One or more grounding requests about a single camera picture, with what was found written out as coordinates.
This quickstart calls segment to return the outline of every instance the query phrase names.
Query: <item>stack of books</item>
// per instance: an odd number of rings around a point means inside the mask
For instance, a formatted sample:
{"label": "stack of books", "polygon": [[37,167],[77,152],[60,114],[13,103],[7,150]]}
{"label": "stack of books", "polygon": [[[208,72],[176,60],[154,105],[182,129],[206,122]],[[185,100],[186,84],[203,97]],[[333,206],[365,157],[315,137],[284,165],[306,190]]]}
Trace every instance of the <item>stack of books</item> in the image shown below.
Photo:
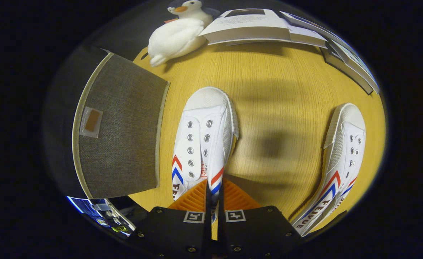
{"label": "stack of books", "polygon": [[273,10],[228,10],[206,27],[204,36],[209,45],[236,45],[260,41],[283,41],[318,46],[325,62],[353,79],[370,95],[379,94],[376,80],[356,51],[339,36],[316,23],[293,14]]}

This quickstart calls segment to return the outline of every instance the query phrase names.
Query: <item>wooden floor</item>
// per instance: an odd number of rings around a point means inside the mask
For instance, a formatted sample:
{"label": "wooden floor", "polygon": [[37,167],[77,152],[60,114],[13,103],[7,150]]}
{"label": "wooden floor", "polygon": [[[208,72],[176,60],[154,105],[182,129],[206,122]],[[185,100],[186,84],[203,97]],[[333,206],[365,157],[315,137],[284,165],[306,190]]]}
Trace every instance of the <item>wooden floor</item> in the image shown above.
{"label": "wooden floor", "polygon": [[[367,95],[354,81],[326,64],[320,49],[281,42],[204,46],[152,68],[150,57],[134,63],[170,81],[160,137],[160,187],[130,195],[145,209],[169,206],[171,159],[187,99],[199,88],[218,87],[236,108],[240,138],[225,177],[262,206],[275,205],[287,217],[319,185],[322,146],[333,110],[354,103],[366,123],[364,161],[354,188],[339,208],[313,231],[356,204],[376,175],[385,145],[385,116],[379,95]],[[213,225],[216,239],[217,224]]]}

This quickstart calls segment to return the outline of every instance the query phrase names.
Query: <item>white sneaker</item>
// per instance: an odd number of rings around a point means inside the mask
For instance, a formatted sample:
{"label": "white sneaker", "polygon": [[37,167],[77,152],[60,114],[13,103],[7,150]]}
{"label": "white sneaker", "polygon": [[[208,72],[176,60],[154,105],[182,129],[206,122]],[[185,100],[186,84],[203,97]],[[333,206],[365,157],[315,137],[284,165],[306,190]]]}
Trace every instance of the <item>white sneaker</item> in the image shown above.
{"label": "white sneaker", "polygon": [[238,138],[236,113],[228,95],[215,87],[196,91],[187,100],[176,133],[173,200],[208,179],[214,222],[224,166]]}
{"label": "white sneaker", "polygon": [[351,103],[336,108],[323,146],[325,177],[309,205],[292,221],[301,236],[327,218],[349,193],[363,161],[365,139],[360,110]]}

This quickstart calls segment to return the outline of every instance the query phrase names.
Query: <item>black metal plate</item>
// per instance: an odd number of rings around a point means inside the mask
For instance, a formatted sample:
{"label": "black metal plate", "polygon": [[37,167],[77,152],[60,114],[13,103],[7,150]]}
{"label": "black metal plate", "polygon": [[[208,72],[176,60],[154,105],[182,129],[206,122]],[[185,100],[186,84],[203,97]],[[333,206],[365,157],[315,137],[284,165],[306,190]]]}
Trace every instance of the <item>black metal plate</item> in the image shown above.
{"label": "black metal plate", "polygon": [[[229,259],[280,258],[304,242],[275,206],[243,213],[245,221],[222,223]],[[242,218],[239,213],[233,216]]]}
{"label": "black metal plate", "polygon": [[130,244],[146,250],[152,257],[206,258],[202,246],[207,217],[204,223],[188,223],[184,222],[186,213],[153,208],[147,218],[138,223],[129,238]]}

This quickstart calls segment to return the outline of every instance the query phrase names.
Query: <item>stuffed penguin toy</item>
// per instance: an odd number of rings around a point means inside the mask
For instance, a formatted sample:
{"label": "stuffed penguin toy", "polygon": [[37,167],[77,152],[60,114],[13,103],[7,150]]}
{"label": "stuffed penguin toy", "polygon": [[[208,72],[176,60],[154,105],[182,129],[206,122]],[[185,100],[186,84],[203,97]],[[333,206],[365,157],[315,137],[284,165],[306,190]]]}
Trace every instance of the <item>stuffed penguin toy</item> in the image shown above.
{"label": "stuffed penguin toy", "polygon": [[220,13],[218,10],[203,8],[203,0],[175,0],[167,10],[178,15],[179,19],[157,28],[149,38],[147,52],[151,57],[152,67],[184,56],[202,46],[206,39],[198,35]]}

